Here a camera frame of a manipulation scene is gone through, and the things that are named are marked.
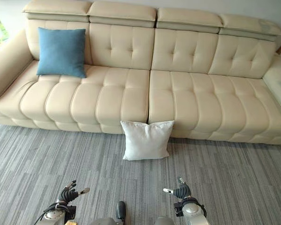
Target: blue cushion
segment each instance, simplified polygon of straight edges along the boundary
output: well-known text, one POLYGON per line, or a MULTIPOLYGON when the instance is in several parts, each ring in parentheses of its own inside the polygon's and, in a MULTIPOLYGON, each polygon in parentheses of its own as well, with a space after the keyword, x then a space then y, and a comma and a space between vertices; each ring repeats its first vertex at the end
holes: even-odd
POLYGON ((39 64, 37 75, 60 74, 85 78, 85 29, 48 30, 38 28, 39 64))

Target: sofa seam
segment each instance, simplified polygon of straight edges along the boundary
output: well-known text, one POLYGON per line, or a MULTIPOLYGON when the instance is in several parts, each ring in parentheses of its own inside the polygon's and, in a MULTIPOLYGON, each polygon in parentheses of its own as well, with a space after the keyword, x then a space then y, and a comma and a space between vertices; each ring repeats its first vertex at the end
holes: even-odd
POLYGON ((234 85, 233 81, 231 80, 231 76, 227 76, 227 77, 229 78, 229 80, 230 80, 230 82, 231 82, 231 84, 232 84, 232 86, 233 86, 235 96, 237 96, 237 99, 239 100, 239 102, 240 102, 240 104, 241 104, 241 106, 242 106, 242 108, 243 108, 244 115, 245 115, 245 122, 244 122, 243 127, 242 127, 237 133, 234 133, 234 134, 233 134, 233 136, 234 136, 235 134, 239 134, 240 132, 242 132, 242 131, 244 130, 244 128, 246 127, 247 122, 248 122, 248 119, 247 119, 248 115, 247 115, 247 113, 246 113, 246 110, 245 110, 245 108, 244 108, 244 104, 243 104, 242 100, 239 98, 239 95, 237 94, 237 90, 236 90, 236 88, 235 88, 235 85, 234 85))
POLYGON ((74 96, 75 96, 75 94, 76 94, 78 88, 80 87, 81 83, 82 83, 82 79, 80 79, 80 84, 78 83, 78 85, 77 85, 77 87, 76 87, 76 89, 75 89, 75 91, 74 91, 74 93, 73 93, 73 96, 72 96, 71 102, 70 102, 70 110, 69 110, 70 116, 71 116, 72 120, 77 124, 77 127, 78 127, 78 129, 79 129, 80 131, 82 131, 82 130, 81 130, 80 127, 78 126, 78 121, 76 121, 76 120, 74 119, 74 116, 73 116, 73 114, 72 114, 72 104, 73 104, 74 96))
POLYGON ((59 75, 59 81, 58 81, 58 82, 51 88, 51 90, 49 91, 49 93, 48 93, 48 95, 47 95, 47 98, 46 98, 46 100, 45 100, 45 103, 44 103, 44 113, 45 113, 45 115, 46 115, 49 119, 51 119, 52 121, 54 121, 54 123, 55 123, 55 125, 56 125, 56 127, 57 127, 58 129, 60 129, 60 128, 57 126, 56 121, 53 120, 53 119, 49 116, 49 114, 48 114, 48 112, 47 112, 47 110, 46 110, 46 106, 47 106, 47 102, 48 102, 49 96, 51 95, 51 93, 52 93, 54 87, 55 87, 57 84, 60 83, 60 80, 61 80, 61 75, 59 75))
POLYGON ((268 124, 267 124, 267 128, 264 129, 262 132, 260 132, 260 133, 258 134, 258 135, 261 135, 262 133, 268 131, 269 128, 270 128, 270 124, 271 124, 270 116, 269 116, 269 113, 268 113, 267 108, 265 107, 265 104, 260 100, 260 98, 257 97, 257 95, 256 95, 256 89, 255 89, 255 87, 252 85, 252 83, 250 82, 250 79, 246 78, 246 80, 248 81, 248 83, 250 84, 250 86, 252 87, 252 89, 254 90, 254 96, 255 96, 255 98, 257 98, 258 101, 262 104, 262 107, 264 108, 264 111, 266 112, 268 124))
POLYGON ((197 112, 198 112, 198 119, 197 119, 197 123, 196 125, 194 126, 194 128, 192 130, 195 130, 199 124, 199 120, 200 120, 200 109, 199 109, 199 101, 198 101, 198 97, 197 97, 197 94, 196 94, 196 91, 195 91, 195 82, 194 82, 194 78, 192 76, 191 73, 188 73, 189 76, 191 77, 191 80, 192 80, 192 90, 193 90, 193 95, 195 96, 195 99, 196 99, 196 105, 197 105, 197 112))
POLYGON ((103 91, 103 87, 104 87, 104 84, 105 84, 105 79, 106 79, 107 73, 108 73, 109 70, 110 70, 110 67, 106 67, 106 68, 108 68, 108 69, 105 71, 105 76, 104 76, 104 79, 103 79, 102 87, 101 87, 100 92, 99 92, 99 94, 98 94, 98 98, 97 98, 97 102, 96 102, 96 108, 95 108, 95 119, 97 120, 98 124, 100 125, 100 129, 101 129, 102 132, 103 132, 103 130, 102 130, 101 123, 100 123, 99 120, 98 120, 98 113, 97 113, 97 110, 98 110, 99 98, 100 98, 100 96, 101 96, 101 93, 102 93, 102 91, 103 91))
POLYGON ((172 71, 170 71, 170 83, 171 83, 173 103, 174 103, 174 121, 176 121, 177 104, 176 104, 175 92, 174 92, 174 89, 173 89, 173 74, 172 74, 172 71))
POLYGON ((213 131, 213 132, 216 132, 216 131, 218 131, 218 130, 221 128, 222 123, 223 123, 223 106, 222 106, 221 101, 219 100, 218 96, 216 95, 216 92, 215 92, 215 85, 214 85, 213 79, 211 78, 210 75, 207 75, 207 76, 209 77, 210 82, 212 83, 212 86, 213 86, 213 93, 214 93, 214 96, 215 96, 215 98, 216 98, 216 100, 217 100, 217 102, 218 102, 218 104, 219 104, 219 106, 220 106, 220 110, 221 110, 221 123, 220 123, 219 127, 218 127, 215 131, 213 131))
POLYGON ((124 97, 125 97, 125 94, 126 94, 126 86, 127 86, 130 70, 131 69, 127 69, 127 73, 126 73, 126 81, 125 81, 125 86, 124 86, 124 90, 123 90, 123 94, 122 94, 122 101, 121 101, 121 108, 120 108, 120 121, 123 118, 123 116, 122 116, 122 108, 123 108, 124 97))

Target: sofa cushion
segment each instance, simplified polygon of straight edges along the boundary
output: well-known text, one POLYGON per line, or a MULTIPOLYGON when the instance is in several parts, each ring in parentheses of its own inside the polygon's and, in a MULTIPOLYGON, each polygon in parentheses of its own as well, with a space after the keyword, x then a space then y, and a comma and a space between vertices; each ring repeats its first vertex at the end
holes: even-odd
POLYGON ((153 70, 148 122, 165 120, 173 137, 281 143, 281 107, 262 79, 153 70))
POLYGON ((219 35, 209 74, 260 79, 269 68, 275 42, 219 35))
POLYGON ((85 31, 85 43, 84 43, 84 64, 92 64, 91 54, 90 54, 88 22, 28 20, 27 27, 26 27, 26 38, 31 54, 36 60, 39 60, 39 35, 38 35, 39 27, 50 29, 50 30, 85 29, 86 31, 85 31))
POLYGON ((126 149, 123 159, 141 160, 168 157, 167 144, 174 121, 146 124, 121 121, 126 149))
POLYGON ((59 74, 85 78, 85 29, 48 30, 39 27, 38 31, 40 61, 37 75, 59 74))
POLYGON ((159 8, 157 28, 217 34, 222 22, 217 14, 185 8, 159 8))
POLYGON ((156 9, 122 2, 95 1, 88 15, 91 23, 153 28, 156 9))
POLYGON ((90 24, 93 65, 151 69, 154 29, 90 24))
POLYGON ((91 2, 79 0, 32 0, 23 9, 29 19, 88 22, 91 2))
POLYGON ((23 127, 122 133, 120 120, 146 122, 149 71, 85 65, 86 78, 36 76, 37 61, 0 98, 1 121, 23 127))
POLYGON ((156 29, 152 69, 208 73, 217 39, 210 33, 156 29))
POLYGON ((221 14, 223 28, 220 34, 275 41, 281 29, 273 22, 255 17, 221 14))

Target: sofa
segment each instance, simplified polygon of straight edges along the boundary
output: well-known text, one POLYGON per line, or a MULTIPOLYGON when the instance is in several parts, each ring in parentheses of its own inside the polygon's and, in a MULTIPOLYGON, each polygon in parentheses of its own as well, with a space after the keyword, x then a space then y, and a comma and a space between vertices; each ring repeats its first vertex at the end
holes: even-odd
POLYGON ((0 48, 1 124, 122 134, 121 120, 174 120, 172 137, 281 144, 272 22, 105 1, 23 11, 25 29, 0 48), (36 76, 38 27, 86 29, 86 78, 36 76))

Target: floor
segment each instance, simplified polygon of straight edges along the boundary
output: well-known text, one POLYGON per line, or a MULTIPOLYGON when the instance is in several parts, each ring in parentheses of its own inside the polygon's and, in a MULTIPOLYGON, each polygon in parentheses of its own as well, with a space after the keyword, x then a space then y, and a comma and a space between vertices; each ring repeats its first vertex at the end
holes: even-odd
POLYGON ((170 156, 126 161, 125 136, 0 125, 0 225, 32 224, 77 179, 91 191, 72 202, 75 221, 115 218, 127 205, 128 225, 152 225, 174 214, 163 188, 177 176, 207 209, 212 225, 281 225, 281 145, 171 138, 170 156))

